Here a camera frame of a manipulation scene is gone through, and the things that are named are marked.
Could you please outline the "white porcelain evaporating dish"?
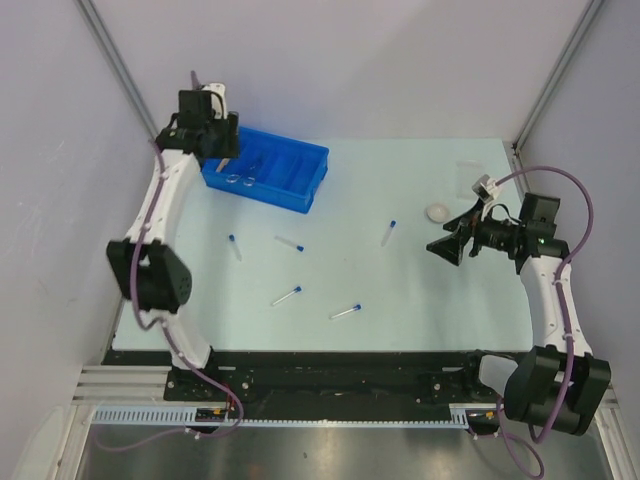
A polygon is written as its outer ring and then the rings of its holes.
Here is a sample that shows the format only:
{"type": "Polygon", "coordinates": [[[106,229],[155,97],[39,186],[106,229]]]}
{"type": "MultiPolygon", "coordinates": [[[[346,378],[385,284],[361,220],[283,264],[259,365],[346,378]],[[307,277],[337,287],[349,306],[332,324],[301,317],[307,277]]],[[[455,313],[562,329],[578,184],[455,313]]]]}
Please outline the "white porcelain evaporating dish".
{"type": "Polygon", "coordinates": [[[443,224],[450,218],[450,212],[446,205],[436,202],[425,208],[425,216],[434,223],[443,224]]]}

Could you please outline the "metal crucible tongs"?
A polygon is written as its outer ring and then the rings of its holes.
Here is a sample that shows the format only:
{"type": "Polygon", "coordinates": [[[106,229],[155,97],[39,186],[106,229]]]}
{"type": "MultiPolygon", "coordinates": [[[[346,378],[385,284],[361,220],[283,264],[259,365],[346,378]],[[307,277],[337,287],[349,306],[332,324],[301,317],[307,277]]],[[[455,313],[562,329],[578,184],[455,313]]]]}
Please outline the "metal crucible tongs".
{"type": "Polygon", "coordinates": [[[247,165],[246,168],[241,173],[230,174],[226,177],[226,182],[229,184],[236,184],[240,182],[242,185],[246,187],[252,187],[259,175],[260,169],[264,163],[264,157],[257,157],[250,165],[247,165]]]}

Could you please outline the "wooden test tube clamp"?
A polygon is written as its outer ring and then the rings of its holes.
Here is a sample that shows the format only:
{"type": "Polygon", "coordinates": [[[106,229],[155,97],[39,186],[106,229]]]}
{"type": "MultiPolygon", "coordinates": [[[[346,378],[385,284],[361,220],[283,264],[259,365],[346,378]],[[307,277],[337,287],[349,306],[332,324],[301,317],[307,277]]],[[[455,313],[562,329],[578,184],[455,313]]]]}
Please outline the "wooden test tube clamp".
{"type": "Polygon", "coordinates": [[[216,168],[216,172],[217,173],[221,173],[223,171],[223,169],[229,164],[229,162],[231,161],[230,158],[224,158],[220,161],[218,167],[216,168]]]}

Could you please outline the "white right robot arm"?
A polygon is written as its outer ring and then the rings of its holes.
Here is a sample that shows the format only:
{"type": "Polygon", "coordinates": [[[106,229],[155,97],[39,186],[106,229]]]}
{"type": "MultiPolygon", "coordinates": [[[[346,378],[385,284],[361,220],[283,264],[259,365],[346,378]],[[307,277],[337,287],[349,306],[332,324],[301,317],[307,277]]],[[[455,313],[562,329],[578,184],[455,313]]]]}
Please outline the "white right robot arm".
{"type": "Polygon", "coordinates": [[[528,299],[531,350],[519,360],[483,355],[461,376],[462,391],[473,401],[496,392],[508,419],[580,436],[608,388],[611,368],[594,357],[579,325],[569,246],[555,236],[560,201],[528,193],[518,218],[505,220],[493,217],[497,205],[494,197],[479,195],[470,210],[444,224],[447,236],[426,247],[455,266],[484,248],[506,253],[528,299]]]}

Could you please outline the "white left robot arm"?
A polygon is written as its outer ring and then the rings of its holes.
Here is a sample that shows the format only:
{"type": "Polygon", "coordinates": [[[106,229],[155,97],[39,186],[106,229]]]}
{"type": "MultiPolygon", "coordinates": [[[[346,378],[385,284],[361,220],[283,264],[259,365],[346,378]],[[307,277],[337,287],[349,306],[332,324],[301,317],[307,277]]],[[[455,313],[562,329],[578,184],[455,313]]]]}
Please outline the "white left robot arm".
{"type": "Polygon", "coordinates": [[[187,389],[207,400],[219,392],[221,376],[206,366],[211,347],[187,313],[193,277],[175,252],[175,240],[186,194],[203,179],[206,162],[239,155],[239,115],[175,113],[150,144],[155,160],[151,183],[125,237],[109,241],[106,255],[138,328],[162,332],[173,365],[191,369],[187,389]]]}

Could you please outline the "blue-capped test tube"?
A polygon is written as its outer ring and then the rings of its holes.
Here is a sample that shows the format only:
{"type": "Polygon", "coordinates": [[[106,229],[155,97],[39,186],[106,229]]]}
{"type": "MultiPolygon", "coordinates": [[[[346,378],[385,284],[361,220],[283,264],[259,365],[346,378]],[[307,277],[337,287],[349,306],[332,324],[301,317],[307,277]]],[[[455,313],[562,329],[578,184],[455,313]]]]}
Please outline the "blue-capped test tube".
{"type": "Polygon", "coordinates": [[[337,320],[337,319],[339,319],[341,317],[344,317],[346,315],[350,315],[352,313],[358,312],[361,309],[362,309],[362,305],[361,304],[356,304],[356,305],[354,305],[354,306],[352,306],[352,307],[350,307],[348,309],[345,309],[343,311],[340,311],[340,312],[334,313],[332,315],[329,315],[328,319],[330,321],[334,321],[334,320],[337,320]]]}
{"type": "Polygon", "coordinates": [[[304,246],[298,244],[297,242],[294,242],[292,240],[289,240],[287,238],[281,237],[281,236],[275,236],[274,239],[284,245],[287,245],[299,252],[303,252],[304,251],[304,246]]]}
{"type": "Polygon", "coordinates": [[[279,305],[280,303],[284,302],[285,300],[289,299],[290,297],[301,293],[302,292],[302,287],[300,285],[296,286],[294,289],[292,289],[291,291],[287,292],[286,294],[282,295],[280,298],[277,298],[276,300],[274,300],[273,302],[271,302],[271,306],[275,307],[277,305],[279,305]]]}
{"type": "Polygon", "coordinates": [[[386,231],[385,231],[385,233],[383,235],[383,238],[381,240],[381,243],[380,243],[381,247],[385,247],[387,245],[387,243],[388,243],[388,241],[389,241],[389,239],[391,237],[391,234],[394,231],[396,223],[397,223],[396,220],[391,220],[390,221],[390,223],[389,223],[389,225],[388,225],[388,227],[387,227],[387,229],[386,229],[386,231]]]}
{"type": "Polygon", "coordinates": [[[242,256],[241,250],[240,250],[240,248],[238,246],[238,243],[237,243],[235,235],[234,234],[229,234],[228,239],[229,239],[231,248],[232,248],[232,250],[234,252],[234,255],[235,255],[236,259],[239,262],[241,262],[243,260],[243,256],[242,256]]]}

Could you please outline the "clear plastic test tube rack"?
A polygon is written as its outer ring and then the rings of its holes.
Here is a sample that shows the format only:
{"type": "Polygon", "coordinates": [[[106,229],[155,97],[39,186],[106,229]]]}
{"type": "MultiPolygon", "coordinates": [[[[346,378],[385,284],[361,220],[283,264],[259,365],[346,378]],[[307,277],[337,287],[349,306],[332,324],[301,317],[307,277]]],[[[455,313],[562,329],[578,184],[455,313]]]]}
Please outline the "clear plastic test tube rack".
{"type": "Polygon", "coordinates": [[[455,167],[455,195],[459,200],[475,201],[477,194],[473,187],[484,176],[486,169],[482,163],[460,161],[455,167]]]}

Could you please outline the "blue plastic bin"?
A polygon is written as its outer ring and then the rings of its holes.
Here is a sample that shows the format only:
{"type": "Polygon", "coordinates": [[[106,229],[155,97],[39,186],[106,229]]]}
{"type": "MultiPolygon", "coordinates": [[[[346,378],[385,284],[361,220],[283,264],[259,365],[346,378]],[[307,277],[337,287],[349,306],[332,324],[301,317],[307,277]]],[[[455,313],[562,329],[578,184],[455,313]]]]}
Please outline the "blue plastic bin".
{"type": "Polygon", "coordinates": [[[328,172],[329,149],[246,127],[239,129],[239,142],[239,156],[221,173],[216,172],[219,159],[206,162],[202,169],[206,185],[297,213],[308,213],[328,172]],[[241,173],[259,156],[264,157],[264,163],[252,187],[226,182],[228,175],[241,173]]]}

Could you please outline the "aluminium frame rail left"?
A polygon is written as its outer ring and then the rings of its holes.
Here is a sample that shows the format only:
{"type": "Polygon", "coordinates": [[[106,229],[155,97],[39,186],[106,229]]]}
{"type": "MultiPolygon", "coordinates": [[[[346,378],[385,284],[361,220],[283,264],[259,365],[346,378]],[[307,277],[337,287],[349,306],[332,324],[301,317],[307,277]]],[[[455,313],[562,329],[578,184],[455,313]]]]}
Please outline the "aluminium frame rail left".
{"type": "Polygon", "coordinates": [[[159,134],[159,129],[95,2],[92,0],[74,0],[73,3],[77,7],[81,18],[94,38],[98,49],[145,134],[149,139],[154,140],[159,134]]]}

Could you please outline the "aluminium frame rail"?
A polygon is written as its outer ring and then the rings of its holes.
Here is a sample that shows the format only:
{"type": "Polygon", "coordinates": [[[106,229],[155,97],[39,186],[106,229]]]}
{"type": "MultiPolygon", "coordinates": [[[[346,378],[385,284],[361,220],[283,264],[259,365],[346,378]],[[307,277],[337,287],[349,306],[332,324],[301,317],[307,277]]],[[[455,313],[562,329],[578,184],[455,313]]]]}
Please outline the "aluminium frame rail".
{"type": "Polygon", "coordinates": [[[145,134],[149,139],[154,140],[159,134],[159,129],[95,2],[92,0],[74,0],[73,3],[77,7],[81,18],[94,38],[98,49],[145,134]]]}
{"type": "Polygon", "coordinates": [[[528,135],[525,166],[575,175],[594,226],[572,263],[578,318],[609,361],[614,399],[598,419],[616,477],[639,476],[639,4],[606,1],[528,135]]]}

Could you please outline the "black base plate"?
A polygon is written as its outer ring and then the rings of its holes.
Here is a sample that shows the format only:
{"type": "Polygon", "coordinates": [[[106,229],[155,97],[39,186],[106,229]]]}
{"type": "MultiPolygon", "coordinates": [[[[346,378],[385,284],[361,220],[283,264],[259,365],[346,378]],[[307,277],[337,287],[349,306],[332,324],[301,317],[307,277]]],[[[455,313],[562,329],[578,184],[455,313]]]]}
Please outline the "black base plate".
{"type": "Polygon", "coordinates": [[[423,419],[452,404],[494,404],[495,393],[476,378],[479,359],[477,352],[215,351],[204,372],[221,389],[170,367],[163,397],[204,405],[232,390],[245,415],[423,419]]]}

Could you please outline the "aluminium frame rail right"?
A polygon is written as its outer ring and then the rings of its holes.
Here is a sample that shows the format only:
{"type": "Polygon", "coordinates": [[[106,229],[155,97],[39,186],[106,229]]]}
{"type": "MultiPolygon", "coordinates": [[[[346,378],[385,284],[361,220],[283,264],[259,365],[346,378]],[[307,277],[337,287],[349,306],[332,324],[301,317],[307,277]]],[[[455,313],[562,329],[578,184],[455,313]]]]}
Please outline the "aluminium frame rail right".
{"type": "Polygon", "coordinates": [[[606,1],[528,135],[525,166],[575,175],[594,226],[572,263],[578,318],[609,361],[614,399],[598,419],[616,477],[639,476],[639,4],[606,1]]]}

